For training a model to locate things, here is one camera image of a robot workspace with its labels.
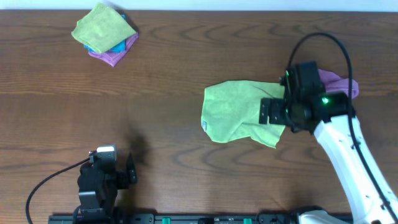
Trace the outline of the crumpled purple cloth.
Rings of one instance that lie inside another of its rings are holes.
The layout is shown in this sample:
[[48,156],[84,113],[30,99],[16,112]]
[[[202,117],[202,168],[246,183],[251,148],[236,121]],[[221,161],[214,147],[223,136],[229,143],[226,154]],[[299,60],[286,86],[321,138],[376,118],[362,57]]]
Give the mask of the crumpled purple cloth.
[[318,69],[318,73],[327,93],[342,91],[348,95],[349,78],[341,78],[333,72],[321,69]]

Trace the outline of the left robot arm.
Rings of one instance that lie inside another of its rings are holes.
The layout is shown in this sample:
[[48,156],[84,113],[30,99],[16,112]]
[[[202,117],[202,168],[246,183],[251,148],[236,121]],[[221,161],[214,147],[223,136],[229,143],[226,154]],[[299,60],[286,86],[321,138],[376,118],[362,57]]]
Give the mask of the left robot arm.
[[77,180],[80,206],[73,212],[73,223],[122,223],[123,216],[114,206],[119,190],[137,182],[132,155],[126,167],[117,170],[115,152],[92,152],[80,167]]

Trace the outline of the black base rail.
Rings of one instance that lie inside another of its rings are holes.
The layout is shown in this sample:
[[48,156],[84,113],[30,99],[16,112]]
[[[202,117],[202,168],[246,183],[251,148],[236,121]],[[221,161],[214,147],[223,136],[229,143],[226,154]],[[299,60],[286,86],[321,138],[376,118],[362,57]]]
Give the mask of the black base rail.
[[48,224],[114,223],[114,224],[296,224],[293,215],[268,213],[260,215],[153,215],[140,213],[117,215],[105,220],[89,220],[78,215],[51,215]]

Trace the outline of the folded purple cloth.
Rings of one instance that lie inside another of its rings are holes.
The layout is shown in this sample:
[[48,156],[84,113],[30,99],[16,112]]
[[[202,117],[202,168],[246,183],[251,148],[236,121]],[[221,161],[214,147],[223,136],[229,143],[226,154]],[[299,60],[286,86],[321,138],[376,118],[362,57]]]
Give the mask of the folded purple cloth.
[[129,37],[128,39],[126,39],[125,50],[120,53],[115,53],[115,52],[109,51],[109,52],[99,54],[96,52],[89,51],[88,55],[90,55],[94,58],[100,59],[100,60],[108,63],[112,67],[114,67],[128,53],[128,51],[131,49],[131,47],[134,45],[134,43],[138,40],[138,38],[139,38],[139,34],[136,33],[136,34],[132,35],[131,37]]

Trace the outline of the green microfiber cloth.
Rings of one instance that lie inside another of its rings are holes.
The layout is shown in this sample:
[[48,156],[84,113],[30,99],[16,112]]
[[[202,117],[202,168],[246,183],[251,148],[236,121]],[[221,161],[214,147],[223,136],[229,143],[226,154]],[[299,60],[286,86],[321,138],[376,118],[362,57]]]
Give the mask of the green microfiber cloth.
[[278,83],[238,80],[206,87],[201,126],[213,142],[251,138],[275,148],[285,126],[259,123],[261,99],[283,95],[284,87]]

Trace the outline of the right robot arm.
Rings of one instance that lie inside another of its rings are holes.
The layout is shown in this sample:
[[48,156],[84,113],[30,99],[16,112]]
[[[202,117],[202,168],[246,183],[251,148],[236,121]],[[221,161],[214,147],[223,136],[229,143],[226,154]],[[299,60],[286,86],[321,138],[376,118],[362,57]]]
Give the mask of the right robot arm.
[[346,94],[263,98],[259,122],[314,135],[340,180],[354,223],[397,223],[397,197],[369,151]]

